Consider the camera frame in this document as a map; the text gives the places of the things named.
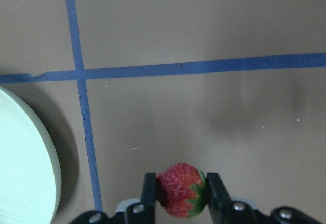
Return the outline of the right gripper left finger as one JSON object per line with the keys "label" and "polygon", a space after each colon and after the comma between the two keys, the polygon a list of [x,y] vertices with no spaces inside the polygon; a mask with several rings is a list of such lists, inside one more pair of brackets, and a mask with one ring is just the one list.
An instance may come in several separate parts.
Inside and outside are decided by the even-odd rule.
{"label": "right gripper left finger", "polygon": [[121,201],[115,214],[109,217],[102,211],[87,211],[71,223],[155,223],[156,173],[146,173],[139,198]]}

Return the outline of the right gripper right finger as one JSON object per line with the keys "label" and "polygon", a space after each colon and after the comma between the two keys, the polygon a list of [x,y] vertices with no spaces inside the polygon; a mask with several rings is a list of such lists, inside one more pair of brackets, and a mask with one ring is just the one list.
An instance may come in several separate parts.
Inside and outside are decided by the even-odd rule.
{"label": "right gripper right finger", "polygon": [[248,201],[230,197],[218,173],[207,174],[206,195],[213,223],[320,223],[289,206],[275,208],[265,215]]}

